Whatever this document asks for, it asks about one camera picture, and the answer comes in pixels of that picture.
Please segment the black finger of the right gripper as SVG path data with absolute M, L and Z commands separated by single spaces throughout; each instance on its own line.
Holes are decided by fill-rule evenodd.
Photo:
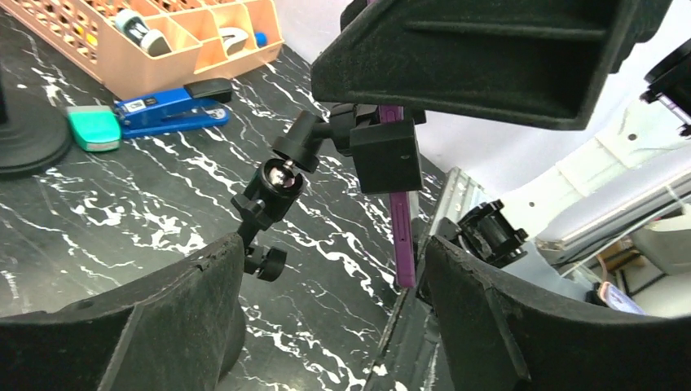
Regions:
M 582 130 L 668 1 L 376 1 L 313 62 L 331 103 L 391 104 Z

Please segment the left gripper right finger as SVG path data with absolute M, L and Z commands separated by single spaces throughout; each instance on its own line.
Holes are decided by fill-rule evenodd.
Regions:
M 690 321 L 550 292 L 442 237 L 426 275 L 458 390 L 687 390 Z

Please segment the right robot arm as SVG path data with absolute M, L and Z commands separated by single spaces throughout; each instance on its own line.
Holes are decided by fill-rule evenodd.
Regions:
M 314 61 L 314 96 L 548 130 L 587 127 L 606 78 L 658 31 L 668 1 L 355 1 Z M 525 186 L 461 218 L 456 238 L 493 266 L 572 204 L 690 143 L 690 45 L 645 78 L 613 124 Z

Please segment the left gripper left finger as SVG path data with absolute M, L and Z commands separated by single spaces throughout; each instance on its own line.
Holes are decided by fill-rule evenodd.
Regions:
M 244 345 L 243 261 L 229 234 L 56 312 L 2 318 L 2 389 L 215 389 Z

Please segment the black smartphone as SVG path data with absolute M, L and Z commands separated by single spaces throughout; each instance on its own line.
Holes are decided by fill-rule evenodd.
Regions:
M 412 225 L 408 191 L 413 188 L 415 170 L 413 158 L 416 151 L 413 122 L 404 118 L 399 106 L 381 105 L 378 108 L 380 122 L 393 132 L 392 172 L 394 191 L 389 194 L 396 281 L 402 288 L 416 285 L 415 261 L 412 241 Z

